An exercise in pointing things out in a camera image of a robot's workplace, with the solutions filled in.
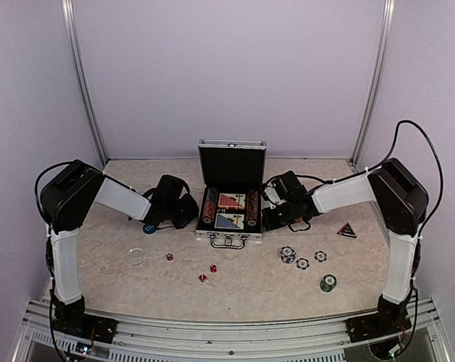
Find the black cable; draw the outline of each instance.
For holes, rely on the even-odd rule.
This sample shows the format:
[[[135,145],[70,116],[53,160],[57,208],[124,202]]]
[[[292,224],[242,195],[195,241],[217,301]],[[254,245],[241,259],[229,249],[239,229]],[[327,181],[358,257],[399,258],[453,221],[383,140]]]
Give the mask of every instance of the black cable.
[[[299,179],[313,179],[314,181],[318,181],[319,183],[328,185],[333,183],[332,179],[320,179],[319,177],[316,176],[310,176],[310,175],[294,175],[295,177]]]
[[[418,235],[420,236],[422,234],[422,230],[425,228],[425,225],[432,218],[435,211],[437,211],[438,207],[440,206],[441,198],[444,193],[444,173],[443,173],[443,170],[441,169],[441,163],[440,163],[440,159],[438,158],[437,151],[435,150],[435,147],[433,146],[433,143],[430,140],[429,135],[426,134],[425,130],[423,128],[421,128],[421,126],[419,126],[417,123],[415,123],[409,119],[404,119],[403,121],[399,121],[395,128],[395,135],[393,137],[393,142],[392,142],[392,146],[390,147],[390,150],[388,151],[385,158],[381,162],[379,162],[375,166],[371,167],[369,170],[374,170],[375,168],[378,168],[379,166],[381,166],[381,164],[383,164],[383,162],[388,160],[388,158],[392,155],[393,150],[395,149],[396,141],[398,139],[398,130],[402,124],[411,124],[423,135],[423,137],[425,137],[426,142],[429,144],[430,149],[432,150],[433,157],[435,158],[435,162],[436,162],[437,168],[438,168],[438,175],[440,178],[440,189],[438,192],[437,202],[435,203],[435,206],[433,207],[430,214],[426,217],[425,221],[423,221],[422,225],[420,226],[420,230],[418,232]]]
[[[58,348],[58,344],[56,343],[56,338],[54,338],[54,330],[53,330],[53,298],[54,298],[54,288],[56,287],[56,283],[54,279],[52,280],[52,286],[50,291],[50,302],[49,302],[49,329],[51,332],[51,339],[53,340],[54,350],[56,351],[58,357],[62,360],[62,362],[68,362],[67,359],[64,358],[62,352]]]
[[[408,346],[411,344],[411,341],[413,339],[413,336],[415,336],[415,329],[417,328],[417,319],[418,319],[418,289],[413,285],[413,282],[412,282],[412,290],[415,291],[415,318],[413,320],[413,326],[412,326],[412,330],[411,330],[411,334],[410,334],[410,338],[408,339],[408,342],[404,345],[403,349],[395,354],[395,358],[401,356],[407,349],[408,349]]]
[[[425,140],[426,142],[429,144],[430,146],[430,149],[432,149],[432,153],[435,157],[435,162],[437,163],[437,167],[438,167],[438,172],[440,174],[442,174],[442,171],[441,171],[441,164],[440,164],[440,160],[438,159],[438,155],[437,155],[437,152],[435,151],[435,147],[433,146],[433,143],[432,141],[430,140],[430,137],[428,134],[426,134],[426,132],[424,131],[423,128],[421,128],[421,126],[418,125],[418,123],[414,122],[414,121],[411,121],[410,119],[404,119],[403,121],[399,121],[397,124],[396,124],[396,127],[395,127],[395,135],[393,136],[393,141],[392,141],[392,145],[390,146],[390,150],[388,151],[388,153],[386,154],[386,156],[383,158],[382,161],[378,162],[377,164],[375,164],[374,166],[372,167],[369,167],[368,170],[363,170],[363,171],[360,171],[358,173],[354,173],[352,175],[349,175],[349,176],[346,176],[346,177],[343,177],[342,179],[337,179],[336,181],[334,181],[335,183],[339,183],[341,181],[345,181],[347,179],[352,179],[353,177],[357,177],[357,176],[360,176],[362,175],[363,173],[366,173],[366,172],[370,172],[370,171],[373,171],[375,169],[377,169],[378,167],[380,167],[386,160],[388,160],[388,158],[392,155],[393,153],[393,150],[395,149],[395,145],[396,145],[396,142],[398,140],[398,131],[400,129],[400,126],[402,124],[411,124],[412,126],[414,126],[422,135],[423,137],[425,137]]]
[[[91,338],[90,338],[90,342],[91,342],[91,351],[93,351],[93,348],[94,348],[94,327],[93,329],[91,330]]]
[[[173,226],[173,225],[170,225],[170,226],[164,226],[164,227],[162,227],[162,228],[157,228],[157,230],[172,229],[172,228],[174,228],[174,227],[175,227],[175,226]]]

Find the blue poker chip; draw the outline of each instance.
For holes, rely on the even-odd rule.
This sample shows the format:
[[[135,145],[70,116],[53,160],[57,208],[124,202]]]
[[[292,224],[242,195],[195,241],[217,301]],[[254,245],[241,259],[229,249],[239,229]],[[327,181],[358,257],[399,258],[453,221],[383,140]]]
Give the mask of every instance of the blue poker chip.
[[[292,247],[281,248],[281,260],[283,263],[291,264],[296,260],[296,252]]]
[[[156,231],[157,231],[157,227],[154,225],[144,225],[143,226],[143,232],[145,234],[153,234]]]

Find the stacked poker chips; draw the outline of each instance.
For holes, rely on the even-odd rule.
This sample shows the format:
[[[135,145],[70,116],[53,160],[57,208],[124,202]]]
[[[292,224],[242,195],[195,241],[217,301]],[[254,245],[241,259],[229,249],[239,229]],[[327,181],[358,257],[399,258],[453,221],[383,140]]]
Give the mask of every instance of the stacked poker chips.
[[[249,226],[255,226],[257,224],[257,208],[259,200],[256,190],[250,190],[247,193],[247,224]]]
[[[329,293],[335,288],[336,284],[336,277],[334,275],[328,274],[324,276],[321,283],[319,284],[319,287],[323,292]]]
[[[219,192],[215,188],[210,188],[207,191],[207,196],[205,197],[204,210],[202,211],[202,222],[206,224],[211,224],[214,222],[215,209],[217,206],[217,198],[219,197]]]
[[[292,247],[283,247],[281,249],[281,260],[286,264],[291,264],[296,260],[296,252]]]

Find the red triangle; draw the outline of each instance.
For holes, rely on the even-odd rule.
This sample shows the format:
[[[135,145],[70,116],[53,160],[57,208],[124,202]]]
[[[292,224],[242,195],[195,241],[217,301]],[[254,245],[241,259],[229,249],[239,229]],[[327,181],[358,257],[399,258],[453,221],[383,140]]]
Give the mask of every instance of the red triangle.
[[[219,207],[237,207],[239,203],[236,200],[232,200],[229,196],[222,194],[219,200]]]
[[[349,222],[347,222],[339,231],[338,235],[347,236],[348,238],[357,238],[355,232],[353,231],[352,227],[350,226]]]

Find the metal frame post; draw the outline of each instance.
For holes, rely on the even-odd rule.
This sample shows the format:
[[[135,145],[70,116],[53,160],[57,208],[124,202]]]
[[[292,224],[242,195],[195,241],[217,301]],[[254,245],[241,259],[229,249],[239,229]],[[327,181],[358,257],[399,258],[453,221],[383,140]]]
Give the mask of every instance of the metal frame post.
[[[63,8],[64,23],[66,26],[66,34],[69,39],[69,46],[73,55],[73,62],[75,64],[76,80],[78,81],[83,106],[86,111],[88,120],[88,127],[90,128],[91,136],[95,149],[97,151],[98,159],[101,167],[105,167],[108,162],[108,155],[106,153],[103,138],[101,137],[100,128],[98,127],[97,118],[94,114],[93,103],[91,102],[90,91],[86,82],[85,70],[83,69],[83,62],[81,61],[81,51],[79,48],[78,33],[76,31],[75,13],[73,10],[72,0],[61,0]]]
[[[381,78],[383,75],[383,67],[385,65],[386,53],[388,51],[388,43],[390,32],[392,31],[393,14],[395,13],[395,0],[385,0],[385,10],[383,13],[383,21],[380,32],[380,41],[378,43],[377,58],[375,61],[375,69],[371,79],[370,92],[364,108],[363,122],[356,140],[355,149],[353,150],[351,161],[358,166],[361,153],[363,152],[364,144],[366,143],[370,124],[373,119],[373,112],[377,102],[378,90],[380,89]]]

